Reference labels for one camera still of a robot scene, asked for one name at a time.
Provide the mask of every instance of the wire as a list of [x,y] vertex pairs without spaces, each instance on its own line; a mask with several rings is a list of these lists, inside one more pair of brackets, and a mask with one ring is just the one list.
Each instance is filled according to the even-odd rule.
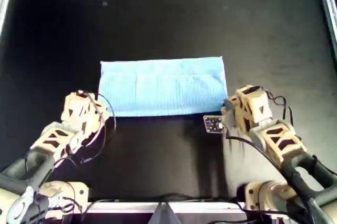
[[[267,89],[265,89],[263,87],[262,87],[262,89],[265,90],[265,92],[267,93],[268,99],[270,99],[271,101],[273,101],[274,104],[276,104],[277,106],[282,106],[283,107],[283,115],[282,115],[283,120],[285,120],[286,109],[288,108],[288,110],[289,110],[289,116],[290,116],[290,124],[291,124],[291,126],[294,126],[293,110],[291,109],[290,106],[286,105],[286,98],[284,96],[281,96],[281,95],[274,97],[274,95],[272,94],[271,91],[268,91]],[[278,99],[282,99],[283,102],[282,103],[277,102]]]
[[117,121],[116,121],[116,116],[115,116],[115,111],[110,103],[110,101],[102,94],[98,93],[99,96],[101,96],[103,99],[105,99],[105,101],[109,104],[109,107],[110,107],[110,110],[112,112],[112,116],[113,116],[113,119],[114,119],[114,131],[113,131],[113,134],[116,133],[116,129],[117,129]]
[[299,218],[298,216],[292,215],[288,212],[284,212],[284,211],[270,211],[270,210],[247,210],[244,209],[240,203],[238,203],[236,200],[232,200],[231,203],[238,205],[238,207],[240,208],[241,211],[246,212],[246,213],[259,213],[259,214],[270,214],[270,215],[286,215],[289,218],[299,222],[299,223],[303,223],[303,219]]
[[209,222],[208,224],[232,224],[232,223],[254,223],[257,222],[257,220],[213,220]]
[[229,136],[226,135],[225,136],[226,139],[233,139],[233,140],[238,140],[241,142],[244,142],[245,144],[248,144],[250,146],[252,146],[254,149],[256,149],[262,156],[264,156],[281,174],[281,170],[279,169],[278,165],[274,162],[273,159],[271,159],[264,151],[262,151],[258,146],[256,146],[254,143],[242,138],[242,137],[238,137],[238,136]]
[[83,212],[82,216],[81,216],[81,222],[84,221],[86,214],[88,213],[89,209],[92,208],[96,203],[100,203],[100,202],[110,202],[111,199],[100,199],[97,201],[92,202],[87,209],[85,209],[85,211]]
[[[105,146],[105,143],[106,143],[106,124],[105,124],[105,120],[102,116],[102,113],[100,113],[98,107],[97,107],[97,104],[95,103],[95,101],[93,100],[93,98],[90,96],[90,94],[88,92],[83,92],[84,94],[86,94],[88,96],[88,98],[90,99],[90,102],[94,105],[97,113],[100,115],[100,123],[103,123],[103,126],[104,126],[104,137],[103,137],[103,143],[102,143],[102,146],[100,147],[100,149],[98,150],[98,152],[93,156],[93,157],[89,157],[87,159],[83,159],[82,158],[82,163],[85,164],[86,162],[89,162],[89,161],[92,161],[93,159],[95,159],[96,157],[98,157],[102,151],[103,151],[103,148]],[[111,107],[111,110],[112,110],[112,113],[113,113],[113,117],[114,117],[114,132],[116,131],[116,117],[115,117],[115,112],[111,106],[111,103],[101,94],[98,94],[99,96],[102,96],[110,105]]]
[[71,156],[68,157],[62,157],[58,161],[54,162],[54,166],[58,165],[62,160],[69,160],[76,168],[78,168],[78,165],[75,163],[75,161],[71,158]]

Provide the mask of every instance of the small circuit board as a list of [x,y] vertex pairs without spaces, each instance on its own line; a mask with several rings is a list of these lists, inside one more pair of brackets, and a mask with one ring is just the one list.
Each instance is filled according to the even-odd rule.
[[205,128],[207,133],[213,134],[223,134],[224,133],[224,126],[221,122],[222,116],[217,115],[205,115],[204,122]]

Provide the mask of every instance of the black tabletop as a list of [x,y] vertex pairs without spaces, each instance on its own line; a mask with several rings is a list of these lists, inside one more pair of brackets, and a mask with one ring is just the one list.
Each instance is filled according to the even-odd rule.
[[[44,126],[60,120],[67,94],[98,90],[102,60],[223,56],[229,93],[267,84],[291,96],[304,81],[292,75],[295,57],[306,73],[308,61],[318,64],[322,81],[332,79],[333,86],[319,2],[10,0],[0,44],[0,167],[23,155]],[[302,91],[311,89],[304,84]],[[79,169],[64,164],[52,179],[83,181],[95,198],[227,194],[222,139],[205,133],[202,115],[118,118],[116,135],[111,128],[109,120],[108,144],[97,159]],[[101,143],[79,155],[95,154]],[[235,179],[236,185],[242,182]]]

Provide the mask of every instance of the blue towel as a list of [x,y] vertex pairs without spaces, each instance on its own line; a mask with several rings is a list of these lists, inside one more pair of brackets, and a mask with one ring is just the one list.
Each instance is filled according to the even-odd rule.
[[220,111],[227,97],[222,57],[101,64],[99,93],[110,101],[116,116]]

